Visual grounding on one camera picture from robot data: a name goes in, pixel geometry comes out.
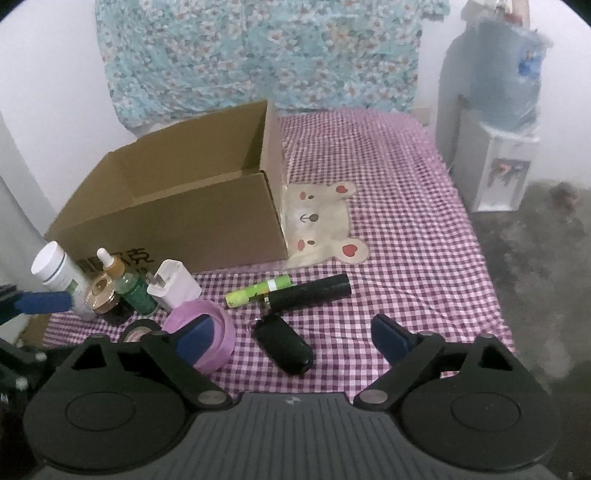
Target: checkered tablecloth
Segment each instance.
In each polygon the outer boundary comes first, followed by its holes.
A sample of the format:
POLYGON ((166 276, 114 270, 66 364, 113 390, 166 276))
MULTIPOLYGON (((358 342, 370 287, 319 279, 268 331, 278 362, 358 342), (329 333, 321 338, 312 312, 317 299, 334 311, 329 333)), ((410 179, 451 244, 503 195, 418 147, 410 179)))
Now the checkered tablecloth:
MULTIPOLYGON (((311 345, 315 367, 303 377, 282 373, 259 349, 249 324, 256 304, 230 311, 236 346, 229 363, 211 378, 230 394, 241 391, 343 391, 349 399, 388 369, 373 347, 370 320, 385 313, 411 331, 433 330, 467 342, 491 332, 513 348, 501 319, 480 246, 433 142, 412 117, 342 110, 281 120, 290 182, 330 184, 349 180, 352 236, 370 258, 359 265, 330 260, 290 271, 295 283, 347 272, 353 296, 331 305, 287 313, 284 319, 311 345)), ((197 275, 203 297, 223 296, 281 271, 238 268, 197 275)), ((154 319, 163 322, 165 314, 154 319)), ((91 333, 116 340, 132 320, 114 328, 72 314, 53 315, 47 346, 80 343, 91 333)))

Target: dropper bottle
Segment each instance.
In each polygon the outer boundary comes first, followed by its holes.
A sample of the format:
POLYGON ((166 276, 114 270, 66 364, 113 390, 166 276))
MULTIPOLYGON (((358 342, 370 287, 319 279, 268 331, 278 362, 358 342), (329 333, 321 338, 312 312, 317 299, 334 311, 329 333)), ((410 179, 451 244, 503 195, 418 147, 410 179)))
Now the dropper bottle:
POLYGON ((103 262, 103 268, 113 280, 115 291, 121 295, 140 315, 151 315, 158 303, 148 293, 148 284, 130 267, 126 267, 119 257, 114 257, 104 248, 99 248, 96 256, 103 262))

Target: floral fabric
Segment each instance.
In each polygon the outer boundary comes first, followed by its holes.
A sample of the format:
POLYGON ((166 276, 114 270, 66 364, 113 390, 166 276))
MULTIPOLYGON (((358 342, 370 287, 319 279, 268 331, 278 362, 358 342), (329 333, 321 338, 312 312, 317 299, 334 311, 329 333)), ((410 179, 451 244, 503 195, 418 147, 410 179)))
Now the floral fabric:
POLYGON ((128 128, 262 98, 298 111, 407 111, 421 22, 448 12, 448 0, 96 0, 128 128))

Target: white pill bottle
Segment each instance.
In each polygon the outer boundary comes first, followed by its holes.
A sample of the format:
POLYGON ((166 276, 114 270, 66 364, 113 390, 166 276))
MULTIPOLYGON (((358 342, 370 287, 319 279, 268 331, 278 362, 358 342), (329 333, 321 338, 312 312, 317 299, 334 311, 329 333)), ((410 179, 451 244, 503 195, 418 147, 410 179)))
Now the white pill bottle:
POLYGON ((33 260, 31 273, 51 291, 68 292, 72 297, 72 311, 82 320, 96 319, 96 313, 86 306, 90 280, 57 242, 49 242, 41 248, 33 260))

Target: green highlighter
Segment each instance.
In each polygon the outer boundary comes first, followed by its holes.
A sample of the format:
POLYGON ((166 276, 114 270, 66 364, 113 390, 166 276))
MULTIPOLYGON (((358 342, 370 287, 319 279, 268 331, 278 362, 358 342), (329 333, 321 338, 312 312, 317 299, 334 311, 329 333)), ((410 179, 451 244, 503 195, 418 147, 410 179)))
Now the green highlighter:
POLYGON ((254 300, 261 298, 270 291, 281 290, 291 287, 289 275, 282 275, 273 280, 262 281, 250 287, 233 291, 226 295, 226 304, 232 309, 241 305, 246 305, 254 300))

